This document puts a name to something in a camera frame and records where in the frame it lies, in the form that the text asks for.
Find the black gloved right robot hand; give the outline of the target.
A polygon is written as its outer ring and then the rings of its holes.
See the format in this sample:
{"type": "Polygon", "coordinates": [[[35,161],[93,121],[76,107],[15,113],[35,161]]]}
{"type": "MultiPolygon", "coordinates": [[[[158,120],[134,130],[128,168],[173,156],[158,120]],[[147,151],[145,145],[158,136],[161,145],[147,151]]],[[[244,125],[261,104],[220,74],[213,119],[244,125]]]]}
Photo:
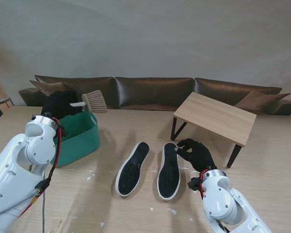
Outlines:
{"type": "Polygon", "coordinates": [[[196,171],[217,168],[210,151],[204,144],[187,138],[178,142],[177,147],[177,154],[190,162],[196,171]]]}

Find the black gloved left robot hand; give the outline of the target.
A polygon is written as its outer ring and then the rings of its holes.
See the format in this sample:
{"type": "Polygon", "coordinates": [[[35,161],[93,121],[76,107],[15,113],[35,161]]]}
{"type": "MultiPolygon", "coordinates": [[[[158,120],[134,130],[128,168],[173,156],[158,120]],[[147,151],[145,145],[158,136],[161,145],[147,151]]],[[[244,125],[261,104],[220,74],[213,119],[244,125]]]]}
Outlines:
{"type": "Polygon", "coordinates": [[[43,105],[41,115],[62,119],[82,112],[82,107],[72,107],[71,103],[78,102],[75,91],[56,91],[49,95],[43,105]]]}

